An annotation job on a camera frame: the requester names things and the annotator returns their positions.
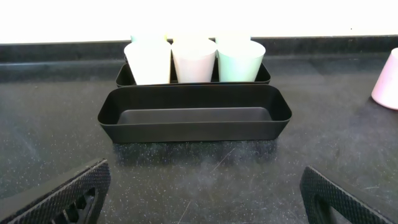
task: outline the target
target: white wall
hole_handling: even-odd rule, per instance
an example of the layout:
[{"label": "white wall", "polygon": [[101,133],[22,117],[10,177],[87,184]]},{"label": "white wall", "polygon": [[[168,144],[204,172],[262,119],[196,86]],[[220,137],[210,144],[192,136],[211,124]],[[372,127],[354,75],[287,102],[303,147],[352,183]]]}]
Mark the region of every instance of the white wall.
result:
[{"label": "white wall", "polygon": [[243,30],[255,37],[398,34],[397,1],[0,0],[0,44]]}]

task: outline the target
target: rectangular tray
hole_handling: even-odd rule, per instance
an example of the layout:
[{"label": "rectangular tray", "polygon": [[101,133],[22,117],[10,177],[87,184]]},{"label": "rectangular tray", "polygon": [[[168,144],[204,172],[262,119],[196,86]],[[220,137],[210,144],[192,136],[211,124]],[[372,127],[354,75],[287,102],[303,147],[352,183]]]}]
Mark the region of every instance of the rectangular tray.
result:
[{"label": "rectangular tray", "polygon": [[291,116],[270,85],[170,85],[113,90],[98,121],[115,143],[271,140]]},{"label": "rectangular tray", "polygon": [[[267,71],[263,63],[261,63],[259,72],[254,82],[220,82],[218,76],[218,63],[217,60],[214,63],[213,74],[211,76],[211,82],[209,83],[178,83],[177,73],[175,72],[174,61],[171,61],[170,65],[170,84],[158,84],[158,85],[147,85],[147,86],[165,86],[165,85],[195,85],[195,84],[268,84],[271,80],[271,76]],[[124,64],[119,71],[119,75],[116,78],[116,84],[118,87],[124,86],[136,86],[136,81],[131,73],[131,69],[128,63]]]}]

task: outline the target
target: mint green cup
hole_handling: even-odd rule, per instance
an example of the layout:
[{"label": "mint green cup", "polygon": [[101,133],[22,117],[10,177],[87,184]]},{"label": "mint green cup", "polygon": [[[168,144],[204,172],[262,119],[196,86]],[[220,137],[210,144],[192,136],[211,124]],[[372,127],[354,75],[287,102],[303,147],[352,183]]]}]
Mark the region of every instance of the mint green cup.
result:
[{"label": "mint green cup", "polygon": [[266,49],[247,40],[218,46],[220,82],[254,82]]}]

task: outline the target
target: tray bottom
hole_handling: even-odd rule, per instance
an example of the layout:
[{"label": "tray bottom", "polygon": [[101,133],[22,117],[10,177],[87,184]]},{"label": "tray bottom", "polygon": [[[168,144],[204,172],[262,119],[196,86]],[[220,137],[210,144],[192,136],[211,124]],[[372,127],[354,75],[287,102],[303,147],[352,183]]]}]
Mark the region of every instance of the tray bottom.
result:
[{"label": "tray bottom", "polygon": [[184,108],[156,110],[126,110],[118,124],[170,124],[236,121],[272,121],[265,108]]}]

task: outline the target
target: table surface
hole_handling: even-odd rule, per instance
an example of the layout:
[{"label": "table surface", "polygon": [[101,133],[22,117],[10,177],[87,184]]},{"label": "table surface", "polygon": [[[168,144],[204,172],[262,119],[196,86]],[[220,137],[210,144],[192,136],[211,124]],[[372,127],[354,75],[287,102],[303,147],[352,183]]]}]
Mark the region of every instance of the table surface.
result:
[{"label": "table surface", "polygon": [[266,58],[293,112],[274,141],[125,145],[97,121],[123,61],[0,65],[0,198],[103,157],[98,223],[307,223],[308,165],[398,207],[398,112],[370,98],[387,57]]}]

